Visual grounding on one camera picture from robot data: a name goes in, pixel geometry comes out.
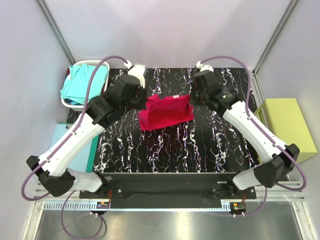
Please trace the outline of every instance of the black table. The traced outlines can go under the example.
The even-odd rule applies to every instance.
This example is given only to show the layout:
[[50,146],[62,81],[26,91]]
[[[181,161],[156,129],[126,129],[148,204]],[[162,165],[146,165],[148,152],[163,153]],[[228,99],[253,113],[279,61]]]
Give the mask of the black table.
[[[109,85],[126,69],[111,69]],[[194,68],[150,68],[147,94],[160,97],[190,92]],[[215,68],[217,83],[233,87],[245,99],[248,78],[243,68]],[[249,107],[257,105],[251,94]],[[153,131],[141,131],[132,110],[100,136],[94,169],[101,173],[238,172],[257,164],[257,153],[230,123],[205,107],[194,108],[194,120]],[[67,122],[79,113],[70,111]]]

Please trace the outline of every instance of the pink towel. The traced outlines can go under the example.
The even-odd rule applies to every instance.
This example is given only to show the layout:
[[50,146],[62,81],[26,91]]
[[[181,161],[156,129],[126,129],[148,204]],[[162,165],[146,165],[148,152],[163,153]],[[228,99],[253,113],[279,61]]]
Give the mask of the pink towel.
[[155,94],[148,97],[146,109],[139,114],[142,131],[161,129],[194,119],[190,95],[166,96],[164,99]]

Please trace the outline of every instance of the white wall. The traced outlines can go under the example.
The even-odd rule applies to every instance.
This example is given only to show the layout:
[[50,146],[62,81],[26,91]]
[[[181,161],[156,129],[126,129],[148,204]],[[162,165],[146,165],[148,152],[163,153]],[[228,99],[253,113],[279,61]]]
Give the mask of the white wall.
[[59,90],[69,63],[34,0],[1,1],[0,32],[0,233],[20,240],[31,206],[20,194],[26,160],[48,149],[64,120]]
[[[231,55],[253,68],[290,0],[46,2],[77,61],[121,55],[150,68],[188,68]],[[111,67],[123,65],[112,61]]]
[[[320,1],[300,1],[258,73],[266,98],[296,98],[320,151]],[[320,237],[320,154],[302,162],[307,176],[303,191]],[[294,179],[300,175],[293,173]]]

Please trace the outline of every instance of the white basket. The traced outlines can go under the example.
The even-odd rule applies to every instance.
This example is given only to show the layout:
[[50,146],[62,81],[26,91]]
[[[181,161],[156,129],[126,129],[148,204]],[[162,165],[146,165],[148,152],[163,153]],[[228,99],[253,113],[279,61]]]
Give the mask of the white basket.
[[[98,63],[100,63],[100,60],[87,60],[87,61],[78,61],[77,63],[75,63],[74,65],[79,65],[81,66],[82,64],[87,64],[90,66],[97,66]],[[108,68],[108,74],[105,77],[105,82],[104,82],[104,89],[103,91],[105,92],[108,88],[108,80],[109,80],[109,70],[110,70],[110,66],[109,64],[105,61],[102,66],[106,66]],[[81,112],[84,109],[83,105],[71,105],[65,102],[65,100],[63,98],[61,98],[61,102],[63,105],[65,105],[67,108],[70,108],[74,111],[78,111]]]

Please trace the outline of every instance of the yellow foam block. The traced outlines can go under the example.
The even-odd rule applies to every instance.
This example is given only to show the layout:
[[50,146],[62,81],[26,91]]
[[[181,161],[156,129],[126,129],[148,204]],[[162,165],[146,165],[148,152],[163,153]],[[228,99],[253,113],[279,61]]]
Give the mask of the yellow foam block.
[[255,112],[264,110],[269,129],[287,145],[296,144],[300,149],[300,163],[318,153],[304,116],[295,98],[269,98]]

